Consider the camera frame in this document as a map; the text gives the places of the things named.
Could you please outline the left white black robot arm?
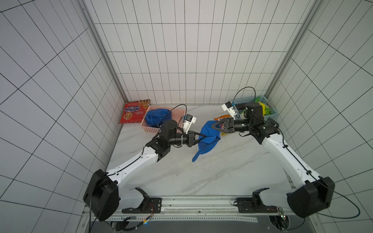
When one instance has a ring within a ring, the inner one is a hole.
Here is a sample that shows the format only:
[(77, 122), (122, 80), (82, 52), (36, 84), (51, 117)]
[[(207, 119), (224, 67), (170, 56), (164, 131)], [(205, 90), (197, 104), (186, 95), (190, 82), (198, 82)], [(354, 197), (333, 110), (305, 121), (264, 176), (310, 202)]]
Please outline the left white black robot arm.
[(133, 209), (144, 213), (150, 207), (149, 195), (139, 187), (126, 188), (141, 170), (159, 162), (172, 146), (192, 147), (206, 136), (185, 131), (175, 120), (166, 121), (151, 141), (133, 158), (109, 171), (97, 170), (88, 184), (83, 201), (98, 221), (105, 221), (116, 211)]

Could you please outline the blue baseball cap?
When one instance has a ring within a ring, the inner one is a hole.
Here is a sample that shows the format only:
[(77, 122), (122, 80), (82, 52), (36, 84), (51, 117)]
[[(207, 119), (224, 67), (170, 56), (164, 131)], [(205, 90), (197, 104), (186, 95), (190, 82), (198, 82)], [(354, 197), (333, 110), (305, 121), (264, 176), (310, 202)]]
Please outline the blue baseball cap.
[(209, 153), (220, 141), (220, 131), (217, 130), (217, 127), (212, 127), (215, 123), (217, 121), (210, 120), (202, 127), (200, 134), (205, 135), (205, 137), (199, 136), (198, 151), (192, 158), (192, 162), (196, 162), (200, 155)]

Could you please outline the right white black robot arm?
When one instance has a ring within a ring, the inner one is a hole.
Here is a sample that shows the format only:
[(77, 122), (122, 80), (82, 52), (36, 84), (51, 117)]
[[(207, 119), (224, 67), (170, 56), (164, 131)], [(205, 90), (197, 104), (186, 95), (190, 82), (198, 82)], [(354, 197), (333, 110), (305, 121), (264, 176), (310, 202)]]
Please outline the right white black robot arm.
[(290, 191), (268, 187), (256, 190), (252, 195), (254, 209), (274, 206), (290, 209), (298, 217), (305, 218), (330, 207), (335, 183), (329, 177), (320, 176), (286, 144), (279, 124), (272, 118), (264, 118), (259, 103), (247, 103), (244, 117), (239, 116), (231, 102), (221, 107), (230, 116), (211, 127), (226, 134), (248, 132), (275, 157), (293, 184)]

